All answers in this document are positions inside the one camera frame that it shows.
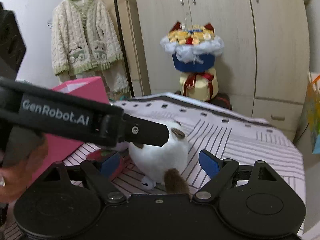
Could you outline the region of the person's left hand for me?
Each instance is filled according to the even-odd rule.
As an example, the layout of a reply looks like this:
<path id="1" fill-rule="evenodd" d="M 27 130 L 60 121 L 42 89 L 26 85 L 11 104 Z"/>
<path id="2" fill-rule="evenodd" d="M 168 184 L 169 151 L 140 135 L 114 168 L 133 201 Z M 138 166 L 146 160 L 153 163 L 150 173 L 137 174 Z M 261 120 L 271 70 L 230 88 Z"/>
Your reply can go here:
<path id="1" fill-rule="evenodd" d="M 27 159 L 18 164 L 1 168 L 1 178 L 5 185 L 1 186 L 1 203 L 12 203 L 27 189 L 33 174 L 42 166 L 48 155 L 48 141 L 43 134 L 43 142 L 34 149 Z"/>

